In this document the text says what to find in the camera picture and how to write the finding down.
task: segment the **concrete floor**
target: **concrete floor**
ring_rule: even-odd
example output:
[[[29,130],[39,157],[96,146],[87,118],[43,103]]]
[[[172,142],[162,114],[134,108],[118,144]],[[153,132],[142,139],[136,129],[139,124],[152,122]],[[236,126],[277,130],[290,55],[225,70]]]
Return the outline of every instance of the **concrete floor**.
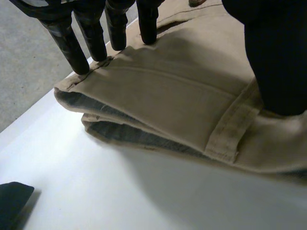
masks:
[[[136,5],[127,17],[137,18]],[[105,14],[101,17],[105,42],[109,41]],[[90,56],[73,17],[72,27]],[[0,1],[0,132],[42,98],[53,85],[72,72],[49,32],[8,0]]]

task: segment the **fabric fold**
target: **fabric fold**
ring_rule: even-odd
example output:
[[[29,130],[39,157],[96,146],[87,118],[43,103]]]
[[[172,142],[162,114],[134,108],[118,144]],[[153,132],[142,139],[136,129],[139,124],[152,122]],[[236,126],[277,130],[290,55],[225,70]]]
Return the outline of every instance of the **fabric fold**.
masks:
[[[135,37],[129,47],[93,63],[87,75],[59,82],[55,97],[84,113],[85,130],[108,143],[274,178],[302,177],[306,115],[268,116],[262,109],[243,25],[219,3],[186,11],[183,1],[166,1],[164,28],[154,45],[143,45],[138,32],[130,31]]]

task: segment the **beige fabric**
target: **beige fabric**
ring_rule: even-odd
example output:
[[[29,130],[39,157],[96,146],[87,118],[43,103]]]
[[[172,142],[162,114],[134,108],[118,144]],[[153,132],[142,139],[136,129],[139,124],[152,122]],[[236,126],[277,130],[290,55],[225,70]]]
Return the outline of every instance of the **beige fabric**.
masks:
[[[307,168],[307,113],[262,111],[243,25],[219,0],[195,9],[185,0],[166,1],[152,46],[143,45],[136,24],[128,31],[130,46],[114,59],[55,87],[61,105],[84,113],[88,133],[214,165],[302,175],[295,172]]]

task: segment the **white table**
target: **white table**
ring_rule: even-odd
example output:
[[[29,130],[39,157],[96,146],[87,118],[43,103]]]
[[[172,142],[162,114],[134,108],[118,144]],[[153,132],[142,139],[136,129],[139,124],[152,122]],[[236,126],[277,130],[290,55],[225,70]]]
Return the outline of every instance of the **white table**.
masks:
[[[35,187],[25,230],[300,230],[307,188],[87,135],[49,92],[0,133],[0,184]]]

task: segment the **stitching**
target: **stitching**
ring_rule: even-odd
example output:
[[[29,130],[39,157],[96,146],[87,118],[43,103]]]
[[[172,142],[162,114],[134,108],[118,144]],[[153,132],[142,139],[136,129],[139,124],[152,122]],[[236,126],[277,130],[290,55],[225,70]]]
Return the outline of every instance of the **stitching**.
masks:
[[[249,99],[250,95],[255,91],[255,89],[250,88],[247,89],[247,91],[245,91],[245,93],[243,93],[243,98],[241,100],[241,102],[237,103],[235,105],[235,108],[233,109],[232,113],[228,116],[228,118],[225,120],[224,125],[222,126],[221,130],[216,134],[215,136],[215,140],[213,142],[213,148],[216,147],[216,142],[218,140],[218,137],[220,137],[220,135],[222,134],[222,132],[224,131],[224,129],[227,126],[227,123],[229,122],[229,120],[234,116],[234,114],[237,112],[237,110],[239,109],[239,107],[247,100]]]

